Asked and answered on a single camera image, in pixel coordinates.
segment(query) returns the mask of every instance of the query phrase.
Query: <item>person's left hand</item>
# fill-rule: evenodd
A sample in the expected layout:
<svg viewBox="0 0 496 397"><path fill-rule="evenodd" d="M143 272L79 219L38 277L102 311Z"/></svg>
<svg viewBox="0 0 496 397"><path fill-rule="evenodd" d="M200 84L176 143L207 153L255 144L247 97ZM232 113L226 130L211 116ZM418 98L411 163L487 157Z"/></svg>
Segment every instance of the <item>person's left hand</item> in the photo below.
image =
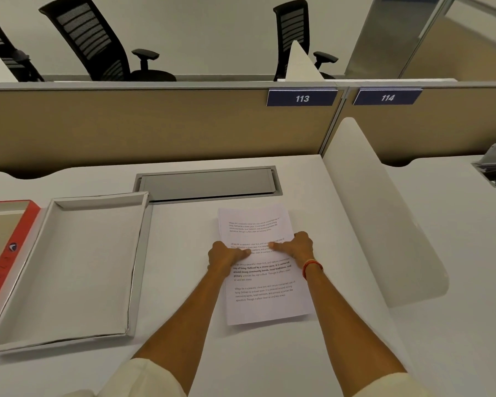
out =
<svg viewBox="0 0 496 397"><path fill-rule="evenodd" d="M239 260L247 258L250 253L250 249L228 248L221 241L215 241L208 252L208 270L216 269L226 278L230 275L231 267Z"/></svg>

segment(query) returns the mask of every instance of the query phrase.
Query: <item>hand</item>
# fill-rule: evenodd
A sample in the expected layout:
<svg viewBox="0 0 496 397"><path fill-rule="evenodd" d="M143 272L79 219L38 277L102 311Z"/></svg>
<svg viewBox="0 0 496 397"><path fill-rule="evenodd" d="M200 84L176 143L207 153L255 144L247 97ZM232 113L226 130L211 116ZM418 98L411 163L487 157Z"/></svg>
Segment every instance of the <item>hand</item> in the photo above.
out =
<svg viewBox="0 0 496 397"><path fill-rule="evenodd" d="M247 258L250 253L250 249L228 248L224 243L216 241L208 252L208 270L217 269L226 278L230 275L231 267L239 260Z"/></svg>
<svg viewBox="0 0 496 397"><path fill-rule="evenodd" d="M304 263L309 259L314 259L314 251L312 250L312 240L309 234L304 231L294 234L292 241L283 243L270 242L268 244L270 249L278 252L284 252L296 260L296 265L303 269Z"/></svg>

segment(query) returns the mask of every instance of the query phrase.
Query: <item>red thread wristband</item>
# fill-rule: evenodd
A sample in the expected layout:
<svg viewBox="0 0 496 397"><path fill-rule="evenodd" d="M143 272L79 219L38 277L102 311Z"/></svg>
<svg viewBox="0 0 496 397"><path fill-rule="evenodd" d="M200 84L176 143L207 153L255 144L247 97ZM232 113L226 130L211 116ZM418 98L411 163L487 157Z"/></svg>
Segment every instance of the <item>red thread wristband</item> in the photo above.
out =
<svg viewBox="0 0 496 397"><path fill-rule="evenodd" d="M310 265L311 263L314 263L316 265L319 266L319 268L323 271L323 266L315 259L309 259L307 260L304 264L303 264L303 278L306 280L307 279L307 275L305 274L305 269L307 268L308 265Z"/></svg>

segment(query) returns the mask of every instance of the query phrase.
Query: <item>forearm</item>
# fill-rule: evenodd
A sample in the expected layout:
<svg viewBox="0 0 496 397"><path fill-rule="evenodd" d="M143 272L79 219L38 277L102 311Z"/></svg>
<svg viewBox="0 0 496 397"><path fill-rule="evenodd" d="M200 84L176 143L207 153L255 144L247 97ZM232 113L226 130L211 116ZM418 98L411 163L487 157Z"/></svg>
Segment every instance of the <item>forearm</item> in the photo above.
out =
<svg viewBox="0 0 496 397"><path fill-rule="evenodd" d="M345 397L385 375L406 372L318 265L307 266L306 276L327 352Z"/></svg>
<svg viewBox="0 0 496 397"><path fill-rule="evenodd" d="M178 311L134 354L167 369L189 393L224 275L211 268Z"/></svg>

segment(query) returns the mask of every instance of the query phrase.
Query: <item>person's right arm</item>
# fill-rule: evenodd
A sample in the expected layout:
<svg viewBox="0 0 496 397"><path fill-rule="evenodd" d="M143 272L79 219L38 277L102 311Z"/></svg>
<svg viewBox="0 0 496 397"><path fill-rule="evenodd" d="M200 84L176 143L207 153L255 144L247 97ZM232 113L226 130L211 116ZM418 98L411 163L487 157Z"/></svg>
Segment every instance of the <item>person's right arm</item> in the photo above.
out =
<svg viewBox="0 0 496 397"><path fill-rule="evenodd" d="M312 240L305 232L296 233L294 240L289 242L271 242L269 247L289 254L300 268L307 260L314 259ZM308 265L305 275L327 353L345 397L357 394L385 375L406 372L318 265Z"/></svg>

